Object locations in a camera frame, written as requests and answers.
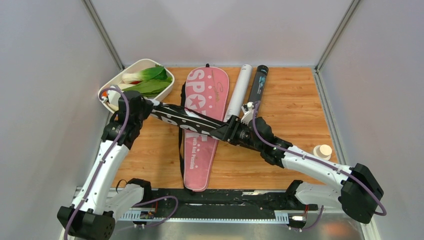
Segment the white shuttlecock tube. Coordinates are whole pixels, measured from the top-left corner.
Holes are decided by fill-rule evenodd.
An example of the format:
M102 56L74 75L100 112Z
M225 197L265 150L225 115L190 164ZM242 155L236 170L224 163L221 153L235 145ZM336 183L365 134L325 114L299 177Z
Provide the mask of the white shuttlecock tube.
M234 90L229 101L224 121L228 121L231 116L239 116L243 101L250 82L253 67L249 64L241 66Z

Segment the black racket cover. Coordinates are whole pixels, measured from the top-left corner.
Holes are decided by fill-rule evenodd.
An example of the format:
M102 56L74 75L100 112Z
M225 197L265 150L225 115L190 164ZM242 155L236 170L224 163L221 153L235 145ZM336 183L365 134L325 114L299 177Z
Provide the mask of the black racket cover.
M150 101L152 102L150 116L184 130L210 136L212 131L225 124L221 120L208 117L184 106L153 99Z

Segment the pink racket cover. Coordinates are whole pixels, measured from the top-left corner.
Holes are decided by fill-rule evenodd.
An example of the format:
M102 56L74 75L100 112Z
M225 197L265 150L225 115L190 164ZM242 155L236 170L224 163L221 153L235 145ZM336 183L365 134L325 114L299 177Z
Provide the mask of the pink racket cover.
M192 70L181 89L181 103L216 120L224 119L229 94L227 73L212 66ZM178 145L184 188L203 192L209 185L218 140L179 129Z

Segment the black shuttlecock tube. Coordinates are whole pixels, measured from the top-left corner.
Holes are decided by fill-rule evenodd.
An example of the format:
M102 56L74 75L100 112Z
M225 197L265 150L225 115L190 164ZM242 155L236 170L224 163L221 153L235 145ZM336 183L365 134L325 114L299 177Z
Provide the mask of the black shuttlecock tube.
M250 93L247 102L255 103L262 100L265 82L268 76L269 68L266 65L259 65L253 78Z

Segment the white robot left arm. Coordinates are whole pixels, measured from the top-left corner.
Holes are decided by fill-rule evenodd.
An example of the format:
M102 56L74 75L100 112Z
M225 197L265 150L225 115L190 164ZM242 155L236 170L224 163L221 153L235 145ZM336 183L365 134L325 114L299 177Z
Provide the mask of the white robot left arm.
M153 193L137 179L117 195L107 199L117 171L139 136L143 121L159 102L146 99L137 91L122 92L112 87L109 91L120 94L118 109L103 129L95 163L77 197L69 207L62 206L57 219L64 228L63 239L70 236L84 240L108 240L116 222L133 205L147 207Z

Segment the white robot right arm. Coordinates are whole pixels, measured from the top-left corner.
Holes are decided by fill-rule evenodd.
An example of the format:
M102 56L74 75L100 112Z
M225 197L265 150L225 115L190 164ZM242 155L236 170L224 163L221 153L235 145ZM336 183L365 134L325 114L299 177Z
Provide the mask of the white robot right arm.
M370 223L374 215L387 215L381 202L384 191L366 165L333 163L305 152L275 136L262 117L245 124L233 116L213 129L210 136L258 151L270 165L303 173L323 183L313 185L294 181L291 185L293 190L285 195L286 205L291 209L298 209L303 204L339 208L363 224Z

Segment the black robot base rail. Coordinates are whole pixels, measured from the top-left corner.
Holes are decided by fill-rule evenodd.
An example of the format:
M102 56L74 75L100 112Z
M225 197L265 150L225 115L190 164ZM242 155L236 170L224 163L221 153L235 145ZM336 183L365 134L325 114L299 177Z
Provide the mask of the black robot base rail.
M141 208L153 210L155 217L187 219L271 220L278 211L316 211L283 190L207 189L194 192L182 188L149 189Z

